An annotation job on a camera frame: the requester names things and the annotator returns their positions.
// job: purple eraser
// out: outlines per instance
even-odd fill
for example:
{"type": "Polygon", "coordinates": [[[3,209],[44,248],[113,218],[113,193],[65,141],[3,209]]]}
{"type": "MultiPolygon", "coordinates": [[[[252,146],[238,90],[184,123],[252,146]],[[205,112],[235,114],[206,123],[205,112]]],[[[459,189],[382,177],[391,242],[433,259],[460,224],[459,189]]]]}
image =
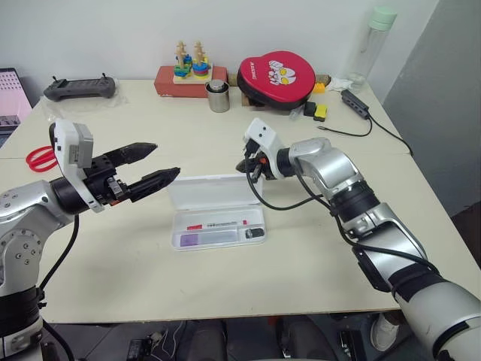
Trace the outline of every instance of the purple eraser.
{"type": "Polygon", "coordinates": [[[196,246],[196,245],[198,245],[198,234],[180,236],[181,247],[196,246]]]}

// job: clear plastic box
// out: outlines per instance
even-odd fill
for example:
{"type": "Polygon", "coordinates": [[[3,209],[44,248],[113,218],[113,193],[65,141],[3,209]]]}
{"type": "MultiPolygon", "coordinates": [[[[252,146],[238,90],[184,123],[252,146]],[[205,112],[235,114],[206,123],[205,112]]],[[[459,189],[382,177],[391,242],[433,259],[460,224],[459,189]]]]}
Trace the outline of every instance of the clear plastic box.
{"type": "MultiPolygon", "coordinates": [[[[255,185],[262,194],[262,179],[255,185]]],[[[199,250],[265,240],[264,214],[245,174],[178,177],[168,187],[176,208],[172,246],[199,250]]]]}

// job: red wooden block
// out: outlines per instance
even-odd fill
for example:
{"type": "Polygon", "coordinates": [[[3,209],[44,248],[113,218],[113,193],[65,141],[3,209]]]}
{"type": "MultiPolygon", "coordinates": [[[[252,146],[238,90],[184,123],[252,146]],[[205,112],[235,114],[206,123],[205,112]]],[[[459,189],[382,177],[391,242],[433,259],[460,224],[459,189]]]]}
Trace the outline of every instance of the red wooden block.
{"type": "MultiPolygon", "coordinates": [[[[181,98],[207,98],[204,84],[174,84],[174,67],[161,66],[153,82],[160,96],[176,96],[181,98]]],[[[227,68],[214,66],[212,79],[227,81],[227,68]]]]}

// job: laptop screen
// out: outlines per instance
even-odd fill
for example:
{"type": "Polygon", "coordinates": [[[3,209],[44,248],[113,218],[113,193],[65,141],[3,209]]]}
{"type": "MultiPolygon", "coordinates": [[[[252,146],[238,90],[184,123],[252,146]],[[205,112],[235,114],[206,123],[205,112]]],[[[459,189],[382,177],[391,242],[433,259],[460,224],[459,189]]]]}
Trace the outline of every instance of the laptop screen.
{"type": "Polygon", "coordinates": [[[20,124],[32,111],[14,68],[0,68],[0,126],[20,124]]]}

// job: red case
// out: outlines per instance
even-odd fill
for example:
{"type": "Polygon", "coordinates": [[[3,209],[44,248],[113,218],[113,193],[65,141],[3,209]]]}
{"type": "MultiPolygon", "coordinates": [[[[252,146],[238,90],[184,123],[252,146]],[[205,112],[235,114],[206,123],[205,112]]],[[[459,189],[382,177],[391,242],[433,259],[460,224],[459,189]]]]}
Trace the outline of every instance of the red case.
{"type": "Polygon", "coordinates": [[[247,58],[237,73],[237,84],[249,98],[282,110],[304,104],[315,83],[309,63],[290,51],[247,58]]]}

